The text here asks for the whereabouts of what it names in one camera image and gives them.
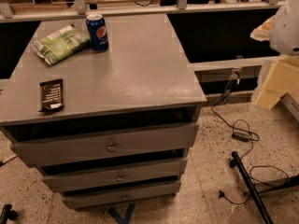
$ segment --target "soda can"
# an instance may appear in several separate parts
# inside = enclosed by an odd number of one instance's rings
[[[105,51],[109,47],[106,24],[103,15],[88,15],[86,25],[94,50]]]

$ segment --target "cabinet top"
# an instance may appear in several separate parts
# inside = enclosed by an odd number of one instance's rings
[[[206,97],[166,15],[106,18],[109,49],[88,47],[46,66],[33,40],[67,24],[88,34],[85,20],[43,21],[0,96],[0,124],[15,125],[147,109],[199,105]],[[46,115],[39,83],[64,80],[64,109]]]

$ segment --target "speckled floor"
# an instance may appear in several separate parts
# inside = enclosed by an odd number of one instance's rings
[[[245,120],[250,129],[260,135],[253,150],[243,158],[249,170],[254,165],[274,165],[289,176],[299,174],[299,123],[282,104],[271,111],[261,111],[250,103],[228,104],[216,110],[233,124]],[[234,202],[246,200],[247,190],[236,168],[228,163],[232,151],[240,155],[250,149],[250,143],[232,139],[232,130],[217,118],[210,107],[204,107],[198,120],[200,129],[188,156],[186,173],[176,197],[166,196],[135,202],[130,223],[221,224],[263,223],[252,199],[235,205],[219,198],[219,191]],[[11,155],[9,142],[0,134],[0,159]],[[20,215],[8,223],[77,224],[118,223],[108,210],[113,207],[122,217],[128,203],[69,210],[59,194],[53,194],[41,181],[41,174],[15,159],[0,168],[0,206],[13,205]],[[273,169],[256,169],[257,179],[283,177]],[[299,223],[299,188],[267,192],[262,195],[274,223]]]

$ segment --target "black metal stand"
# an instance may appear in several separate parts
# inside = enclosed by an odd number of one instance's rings
[[[18,217],[18,214],[16,211],[11,210],[12,205],[11,204],[6,204],[3,207],[1,216],[0,216],[0,224],[6,224],[7,220],[14,220]]]
[[[245,167],[243,166],[242,160],[240,159],[240,157],[238,156],[236,151],[234,151],[232,153],[232,157],[234,159],[235,165],[239,169],[240,174],[242,174],[242,176],[243,176],[243,179],[249,189],[249,192],[250,192],[255,204],[257,205],[257,207],[263,217],[264,223],[273,224],[273,221],[272,221],[270,215],[268,214],[267,209],[265,208],[265,206],[263,204],[263,201],[259,195],[259,192],[256,190],[254,184],[252,183],[250,176],[247,173]]]

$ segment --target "cable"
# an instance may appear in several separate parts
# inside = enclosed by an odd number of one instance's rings
[[[142,6],[142,7],[147,7],[147,6],[149,6],[149,5],[151,5],[151,4],[153,3],[153,0],[152,0],[151,2],[149,2],[148,4],[146,4],[146,5],[139,4],[139,3],[137,3],[137,2],[134,2],[134,3],[137,4],[137,5],[140,5],[140,6]]]
[[[235,123],[233,123],[233,130],[235,129],[235,124],[238,122],[238,121],[243,121],[243,122],[245,122],[246,123],[246,125],[247,125],[247,127],[248,127],[248,129],[246,130],[246,132],[250,132],[250,126],[249,126],[249,124],[246,122],[246,121],[244,121],[243,119],[237,119],[236,121],[235,121]]]
[[[224,97],[222,97],[216,104],[214,104],[212,107],[211,107],[211,110],[213,111],[213,113],[218,116],[228,127],[232,128],[233,130],[238,130],[238,131],[241,131],[241,132],[245,132],[245,133],[248,133],[249,134],[249,140],[250,141],[259,141],[260,140],[260,136],[257,134],[257,133],[254,133],[254,132],[251,132],[250,130],[246,131],[244,129],[240,129],[240,128],[236,128],[234,125],[231,125],[229,124],[220,114],[218,114],[215,110],[214,110],[214,107],[216,107],[218,104],[220,104],[222,101],[224,101],[228,96],[230,96],[232,94],[232,92],[230,91],[227,95],[225,95]]]
[[[252,150],[253,150],[253,141],[251,141],[251,148],[241,156],[240,160],[242,160],[244,156],[248,155]]]
[[[225,193],[223,191],[220,190],[220,194],[219,194],[219,197],[220,198],[225,198],[228,202],[230,202],[231,204],[235,204],[235,205],[242,205],[242,204],[245,204],[246,202],[249,201],[251,195],[249,195],[249,197],[242,203],[236,203],[236,202],[233,202],[231,201],[230,199],[228,199],[226,196],[225,196]]]
[[[273,168],[273,169],[279,170],[281,173],[283,173],[283,174],[286,176],[286,178],[285,178],[285,180],[284,180],[284,183],[283,183],[283,184],[280,184],[280,185],[273,185],[273,184],[270,184],[269,182],[263,182],[263,181],[261,181],[261,180],[255,178],[255,177],[253,177],[253,175],[252,175],[252,171],[253,171],[254,169],[256,169],[256,168]],[[268,186],[268,187],[270,187],[270,188],[275,188],[275,189],[279,189],[279,188],[284,187],[284,186],[288,183],[288,180],[289,180],[289,176],[288,176],[288,174],[287,174],[285,171],[283,171],[283,170],[281,170],[280,168],[277,168],[277,167],[275,167],[275,166],[272,166],[272,165],[253,166],[253,167],[250,169],[250,171],[249,171],[249,176],[250,176],[250,178],[251,178],[253,181],[257,181],[257,182],[259,182],[259,183],[264,184],[265,186]]]

